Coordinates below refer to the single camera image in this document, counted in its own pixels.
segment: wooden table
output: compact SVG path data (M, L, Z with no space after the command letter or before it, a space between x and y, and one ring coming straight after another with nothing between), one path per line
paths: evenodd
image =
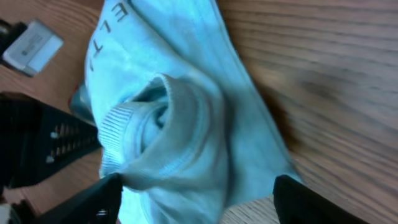
M65 45L42 74L0 67L0 91L68 111L100 0L0 0L11 22L38 17ZM398 2L220 1L229 33L308 186L369 223L398 222ZM7 192L43 213L98 179L94 152L35 187ZM277 223L268 199L224 223Z

